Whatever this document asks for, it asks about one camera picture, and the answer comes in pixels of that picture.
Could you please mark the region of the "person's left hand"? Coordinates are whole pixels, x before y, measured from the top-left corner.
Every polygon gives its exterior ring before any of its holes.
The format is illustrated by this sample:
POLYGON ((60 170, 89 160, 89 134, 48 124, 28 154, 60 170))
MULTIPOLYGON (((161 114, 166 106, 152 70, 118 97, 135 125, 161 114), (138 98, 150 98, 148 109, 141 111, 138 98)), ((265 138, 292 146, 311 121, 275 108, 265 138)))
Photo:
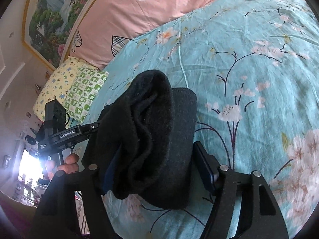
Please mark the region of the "person's left hand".
POLYGON ((68 157, 66 157, 64 164, 60 166, 56 166, 53 160, 48 160, 45 163, 46 172, 49 180, 52 180, 53 176, 58 170, 63 170, 66 174, 72 174, 79 171, 78 161, 80 157, 71 153, 68 157))

